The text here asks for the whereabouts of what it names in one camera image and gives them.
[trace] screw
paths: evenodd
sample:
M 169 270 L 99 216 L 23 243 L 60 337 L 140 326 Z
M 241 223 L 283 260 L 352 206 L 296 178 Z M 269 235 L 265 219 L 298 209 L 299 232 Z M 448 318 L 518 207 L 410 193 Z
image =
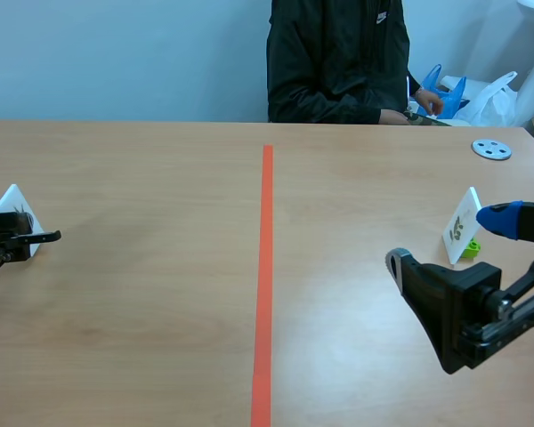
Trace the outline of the screw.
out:
M 510 302 L 510 300 L 502 300 L 497 308 L 498 320 L 508 319 L 512 310 L 513 310 L 513 304 Z

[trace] white card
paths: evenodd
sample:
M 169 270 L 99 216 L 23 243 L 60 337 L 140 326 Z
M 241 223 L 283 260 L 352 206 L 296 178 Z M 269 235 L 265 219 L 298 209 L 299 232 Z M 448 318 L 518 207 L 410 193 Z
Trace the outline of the white card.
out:
M 44 232 L 44 229 L 42 229 L 42 226 L 39 224 L 39 221 L 34 215 L 34 211 L 32 211 L 32 208 L 29 207 L 26 198 L 23 194 L 21 194 L 21 191 L 18 186 L 16 184 L 12 184 L 8 191 L 6 191 L 0 199 L 0 214 L 16 211 L 26 212 L 32 215 L 32 218 L 34 219 L 32 234 L 40 234 Z M 38 247 L 39 244 L 29 246 L 29 253 L 31 256 L 34 256 Z
M 459 203 L 451 221 L 443 231 L 443 242 L 447 249 L 449 262 L 457 263 L 469 242 L 481 225 L 477 222 L 477 213 L 481 210 L 481 202 L 474 187 L 471 187 Z

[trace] red tape line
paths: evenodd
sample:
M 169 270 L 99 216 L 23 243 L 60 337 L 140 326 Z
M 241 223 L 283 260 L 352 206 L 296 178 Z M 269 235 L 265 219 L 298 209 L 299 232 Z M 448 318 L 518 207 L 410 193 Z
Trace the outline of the red tape line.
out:
M 273 318 L 273 146 L 263 147 L 259 278 L 255 318 L 255 361 L 251 427 L 271 427 L 271 345 Z

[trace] black jacket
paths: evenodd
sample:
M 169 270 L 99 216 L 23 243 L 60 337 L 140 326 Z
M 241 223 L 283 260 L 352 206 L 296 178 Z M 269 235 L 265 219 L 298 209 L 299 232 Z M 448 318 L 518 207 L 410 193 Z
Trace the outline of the black jacket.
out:
M 273 0 L 269 119 L 377 124 L 381 109 L 408 106 L 407 77 L 419 88 L 408 60 L 401 0 Z

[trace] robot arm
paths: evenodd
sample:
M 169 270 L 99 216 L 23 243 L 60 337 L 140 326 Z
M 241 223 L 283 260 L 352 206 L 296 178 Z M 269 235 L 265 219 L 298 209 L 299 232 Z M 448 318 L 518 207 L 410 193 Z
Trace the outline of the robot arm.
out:
M 534 203 L 486 207 L 477 221 L 499 236 L 534 242 Z M 534 327 L 534 296 L 513 306 L 534 287 L 534 262 L 506 290 L 500 289 L 502 270 L 486 262 L 453 271 L 394 249 L 386 264 L 448 374 L 479 366 Z
M 61 233 L 32 234 L 34 222 L 25 212 L 0 213 L 0 267 L 5 262 L 22 262 L 30 257 L 29 246 L 54 242 Z

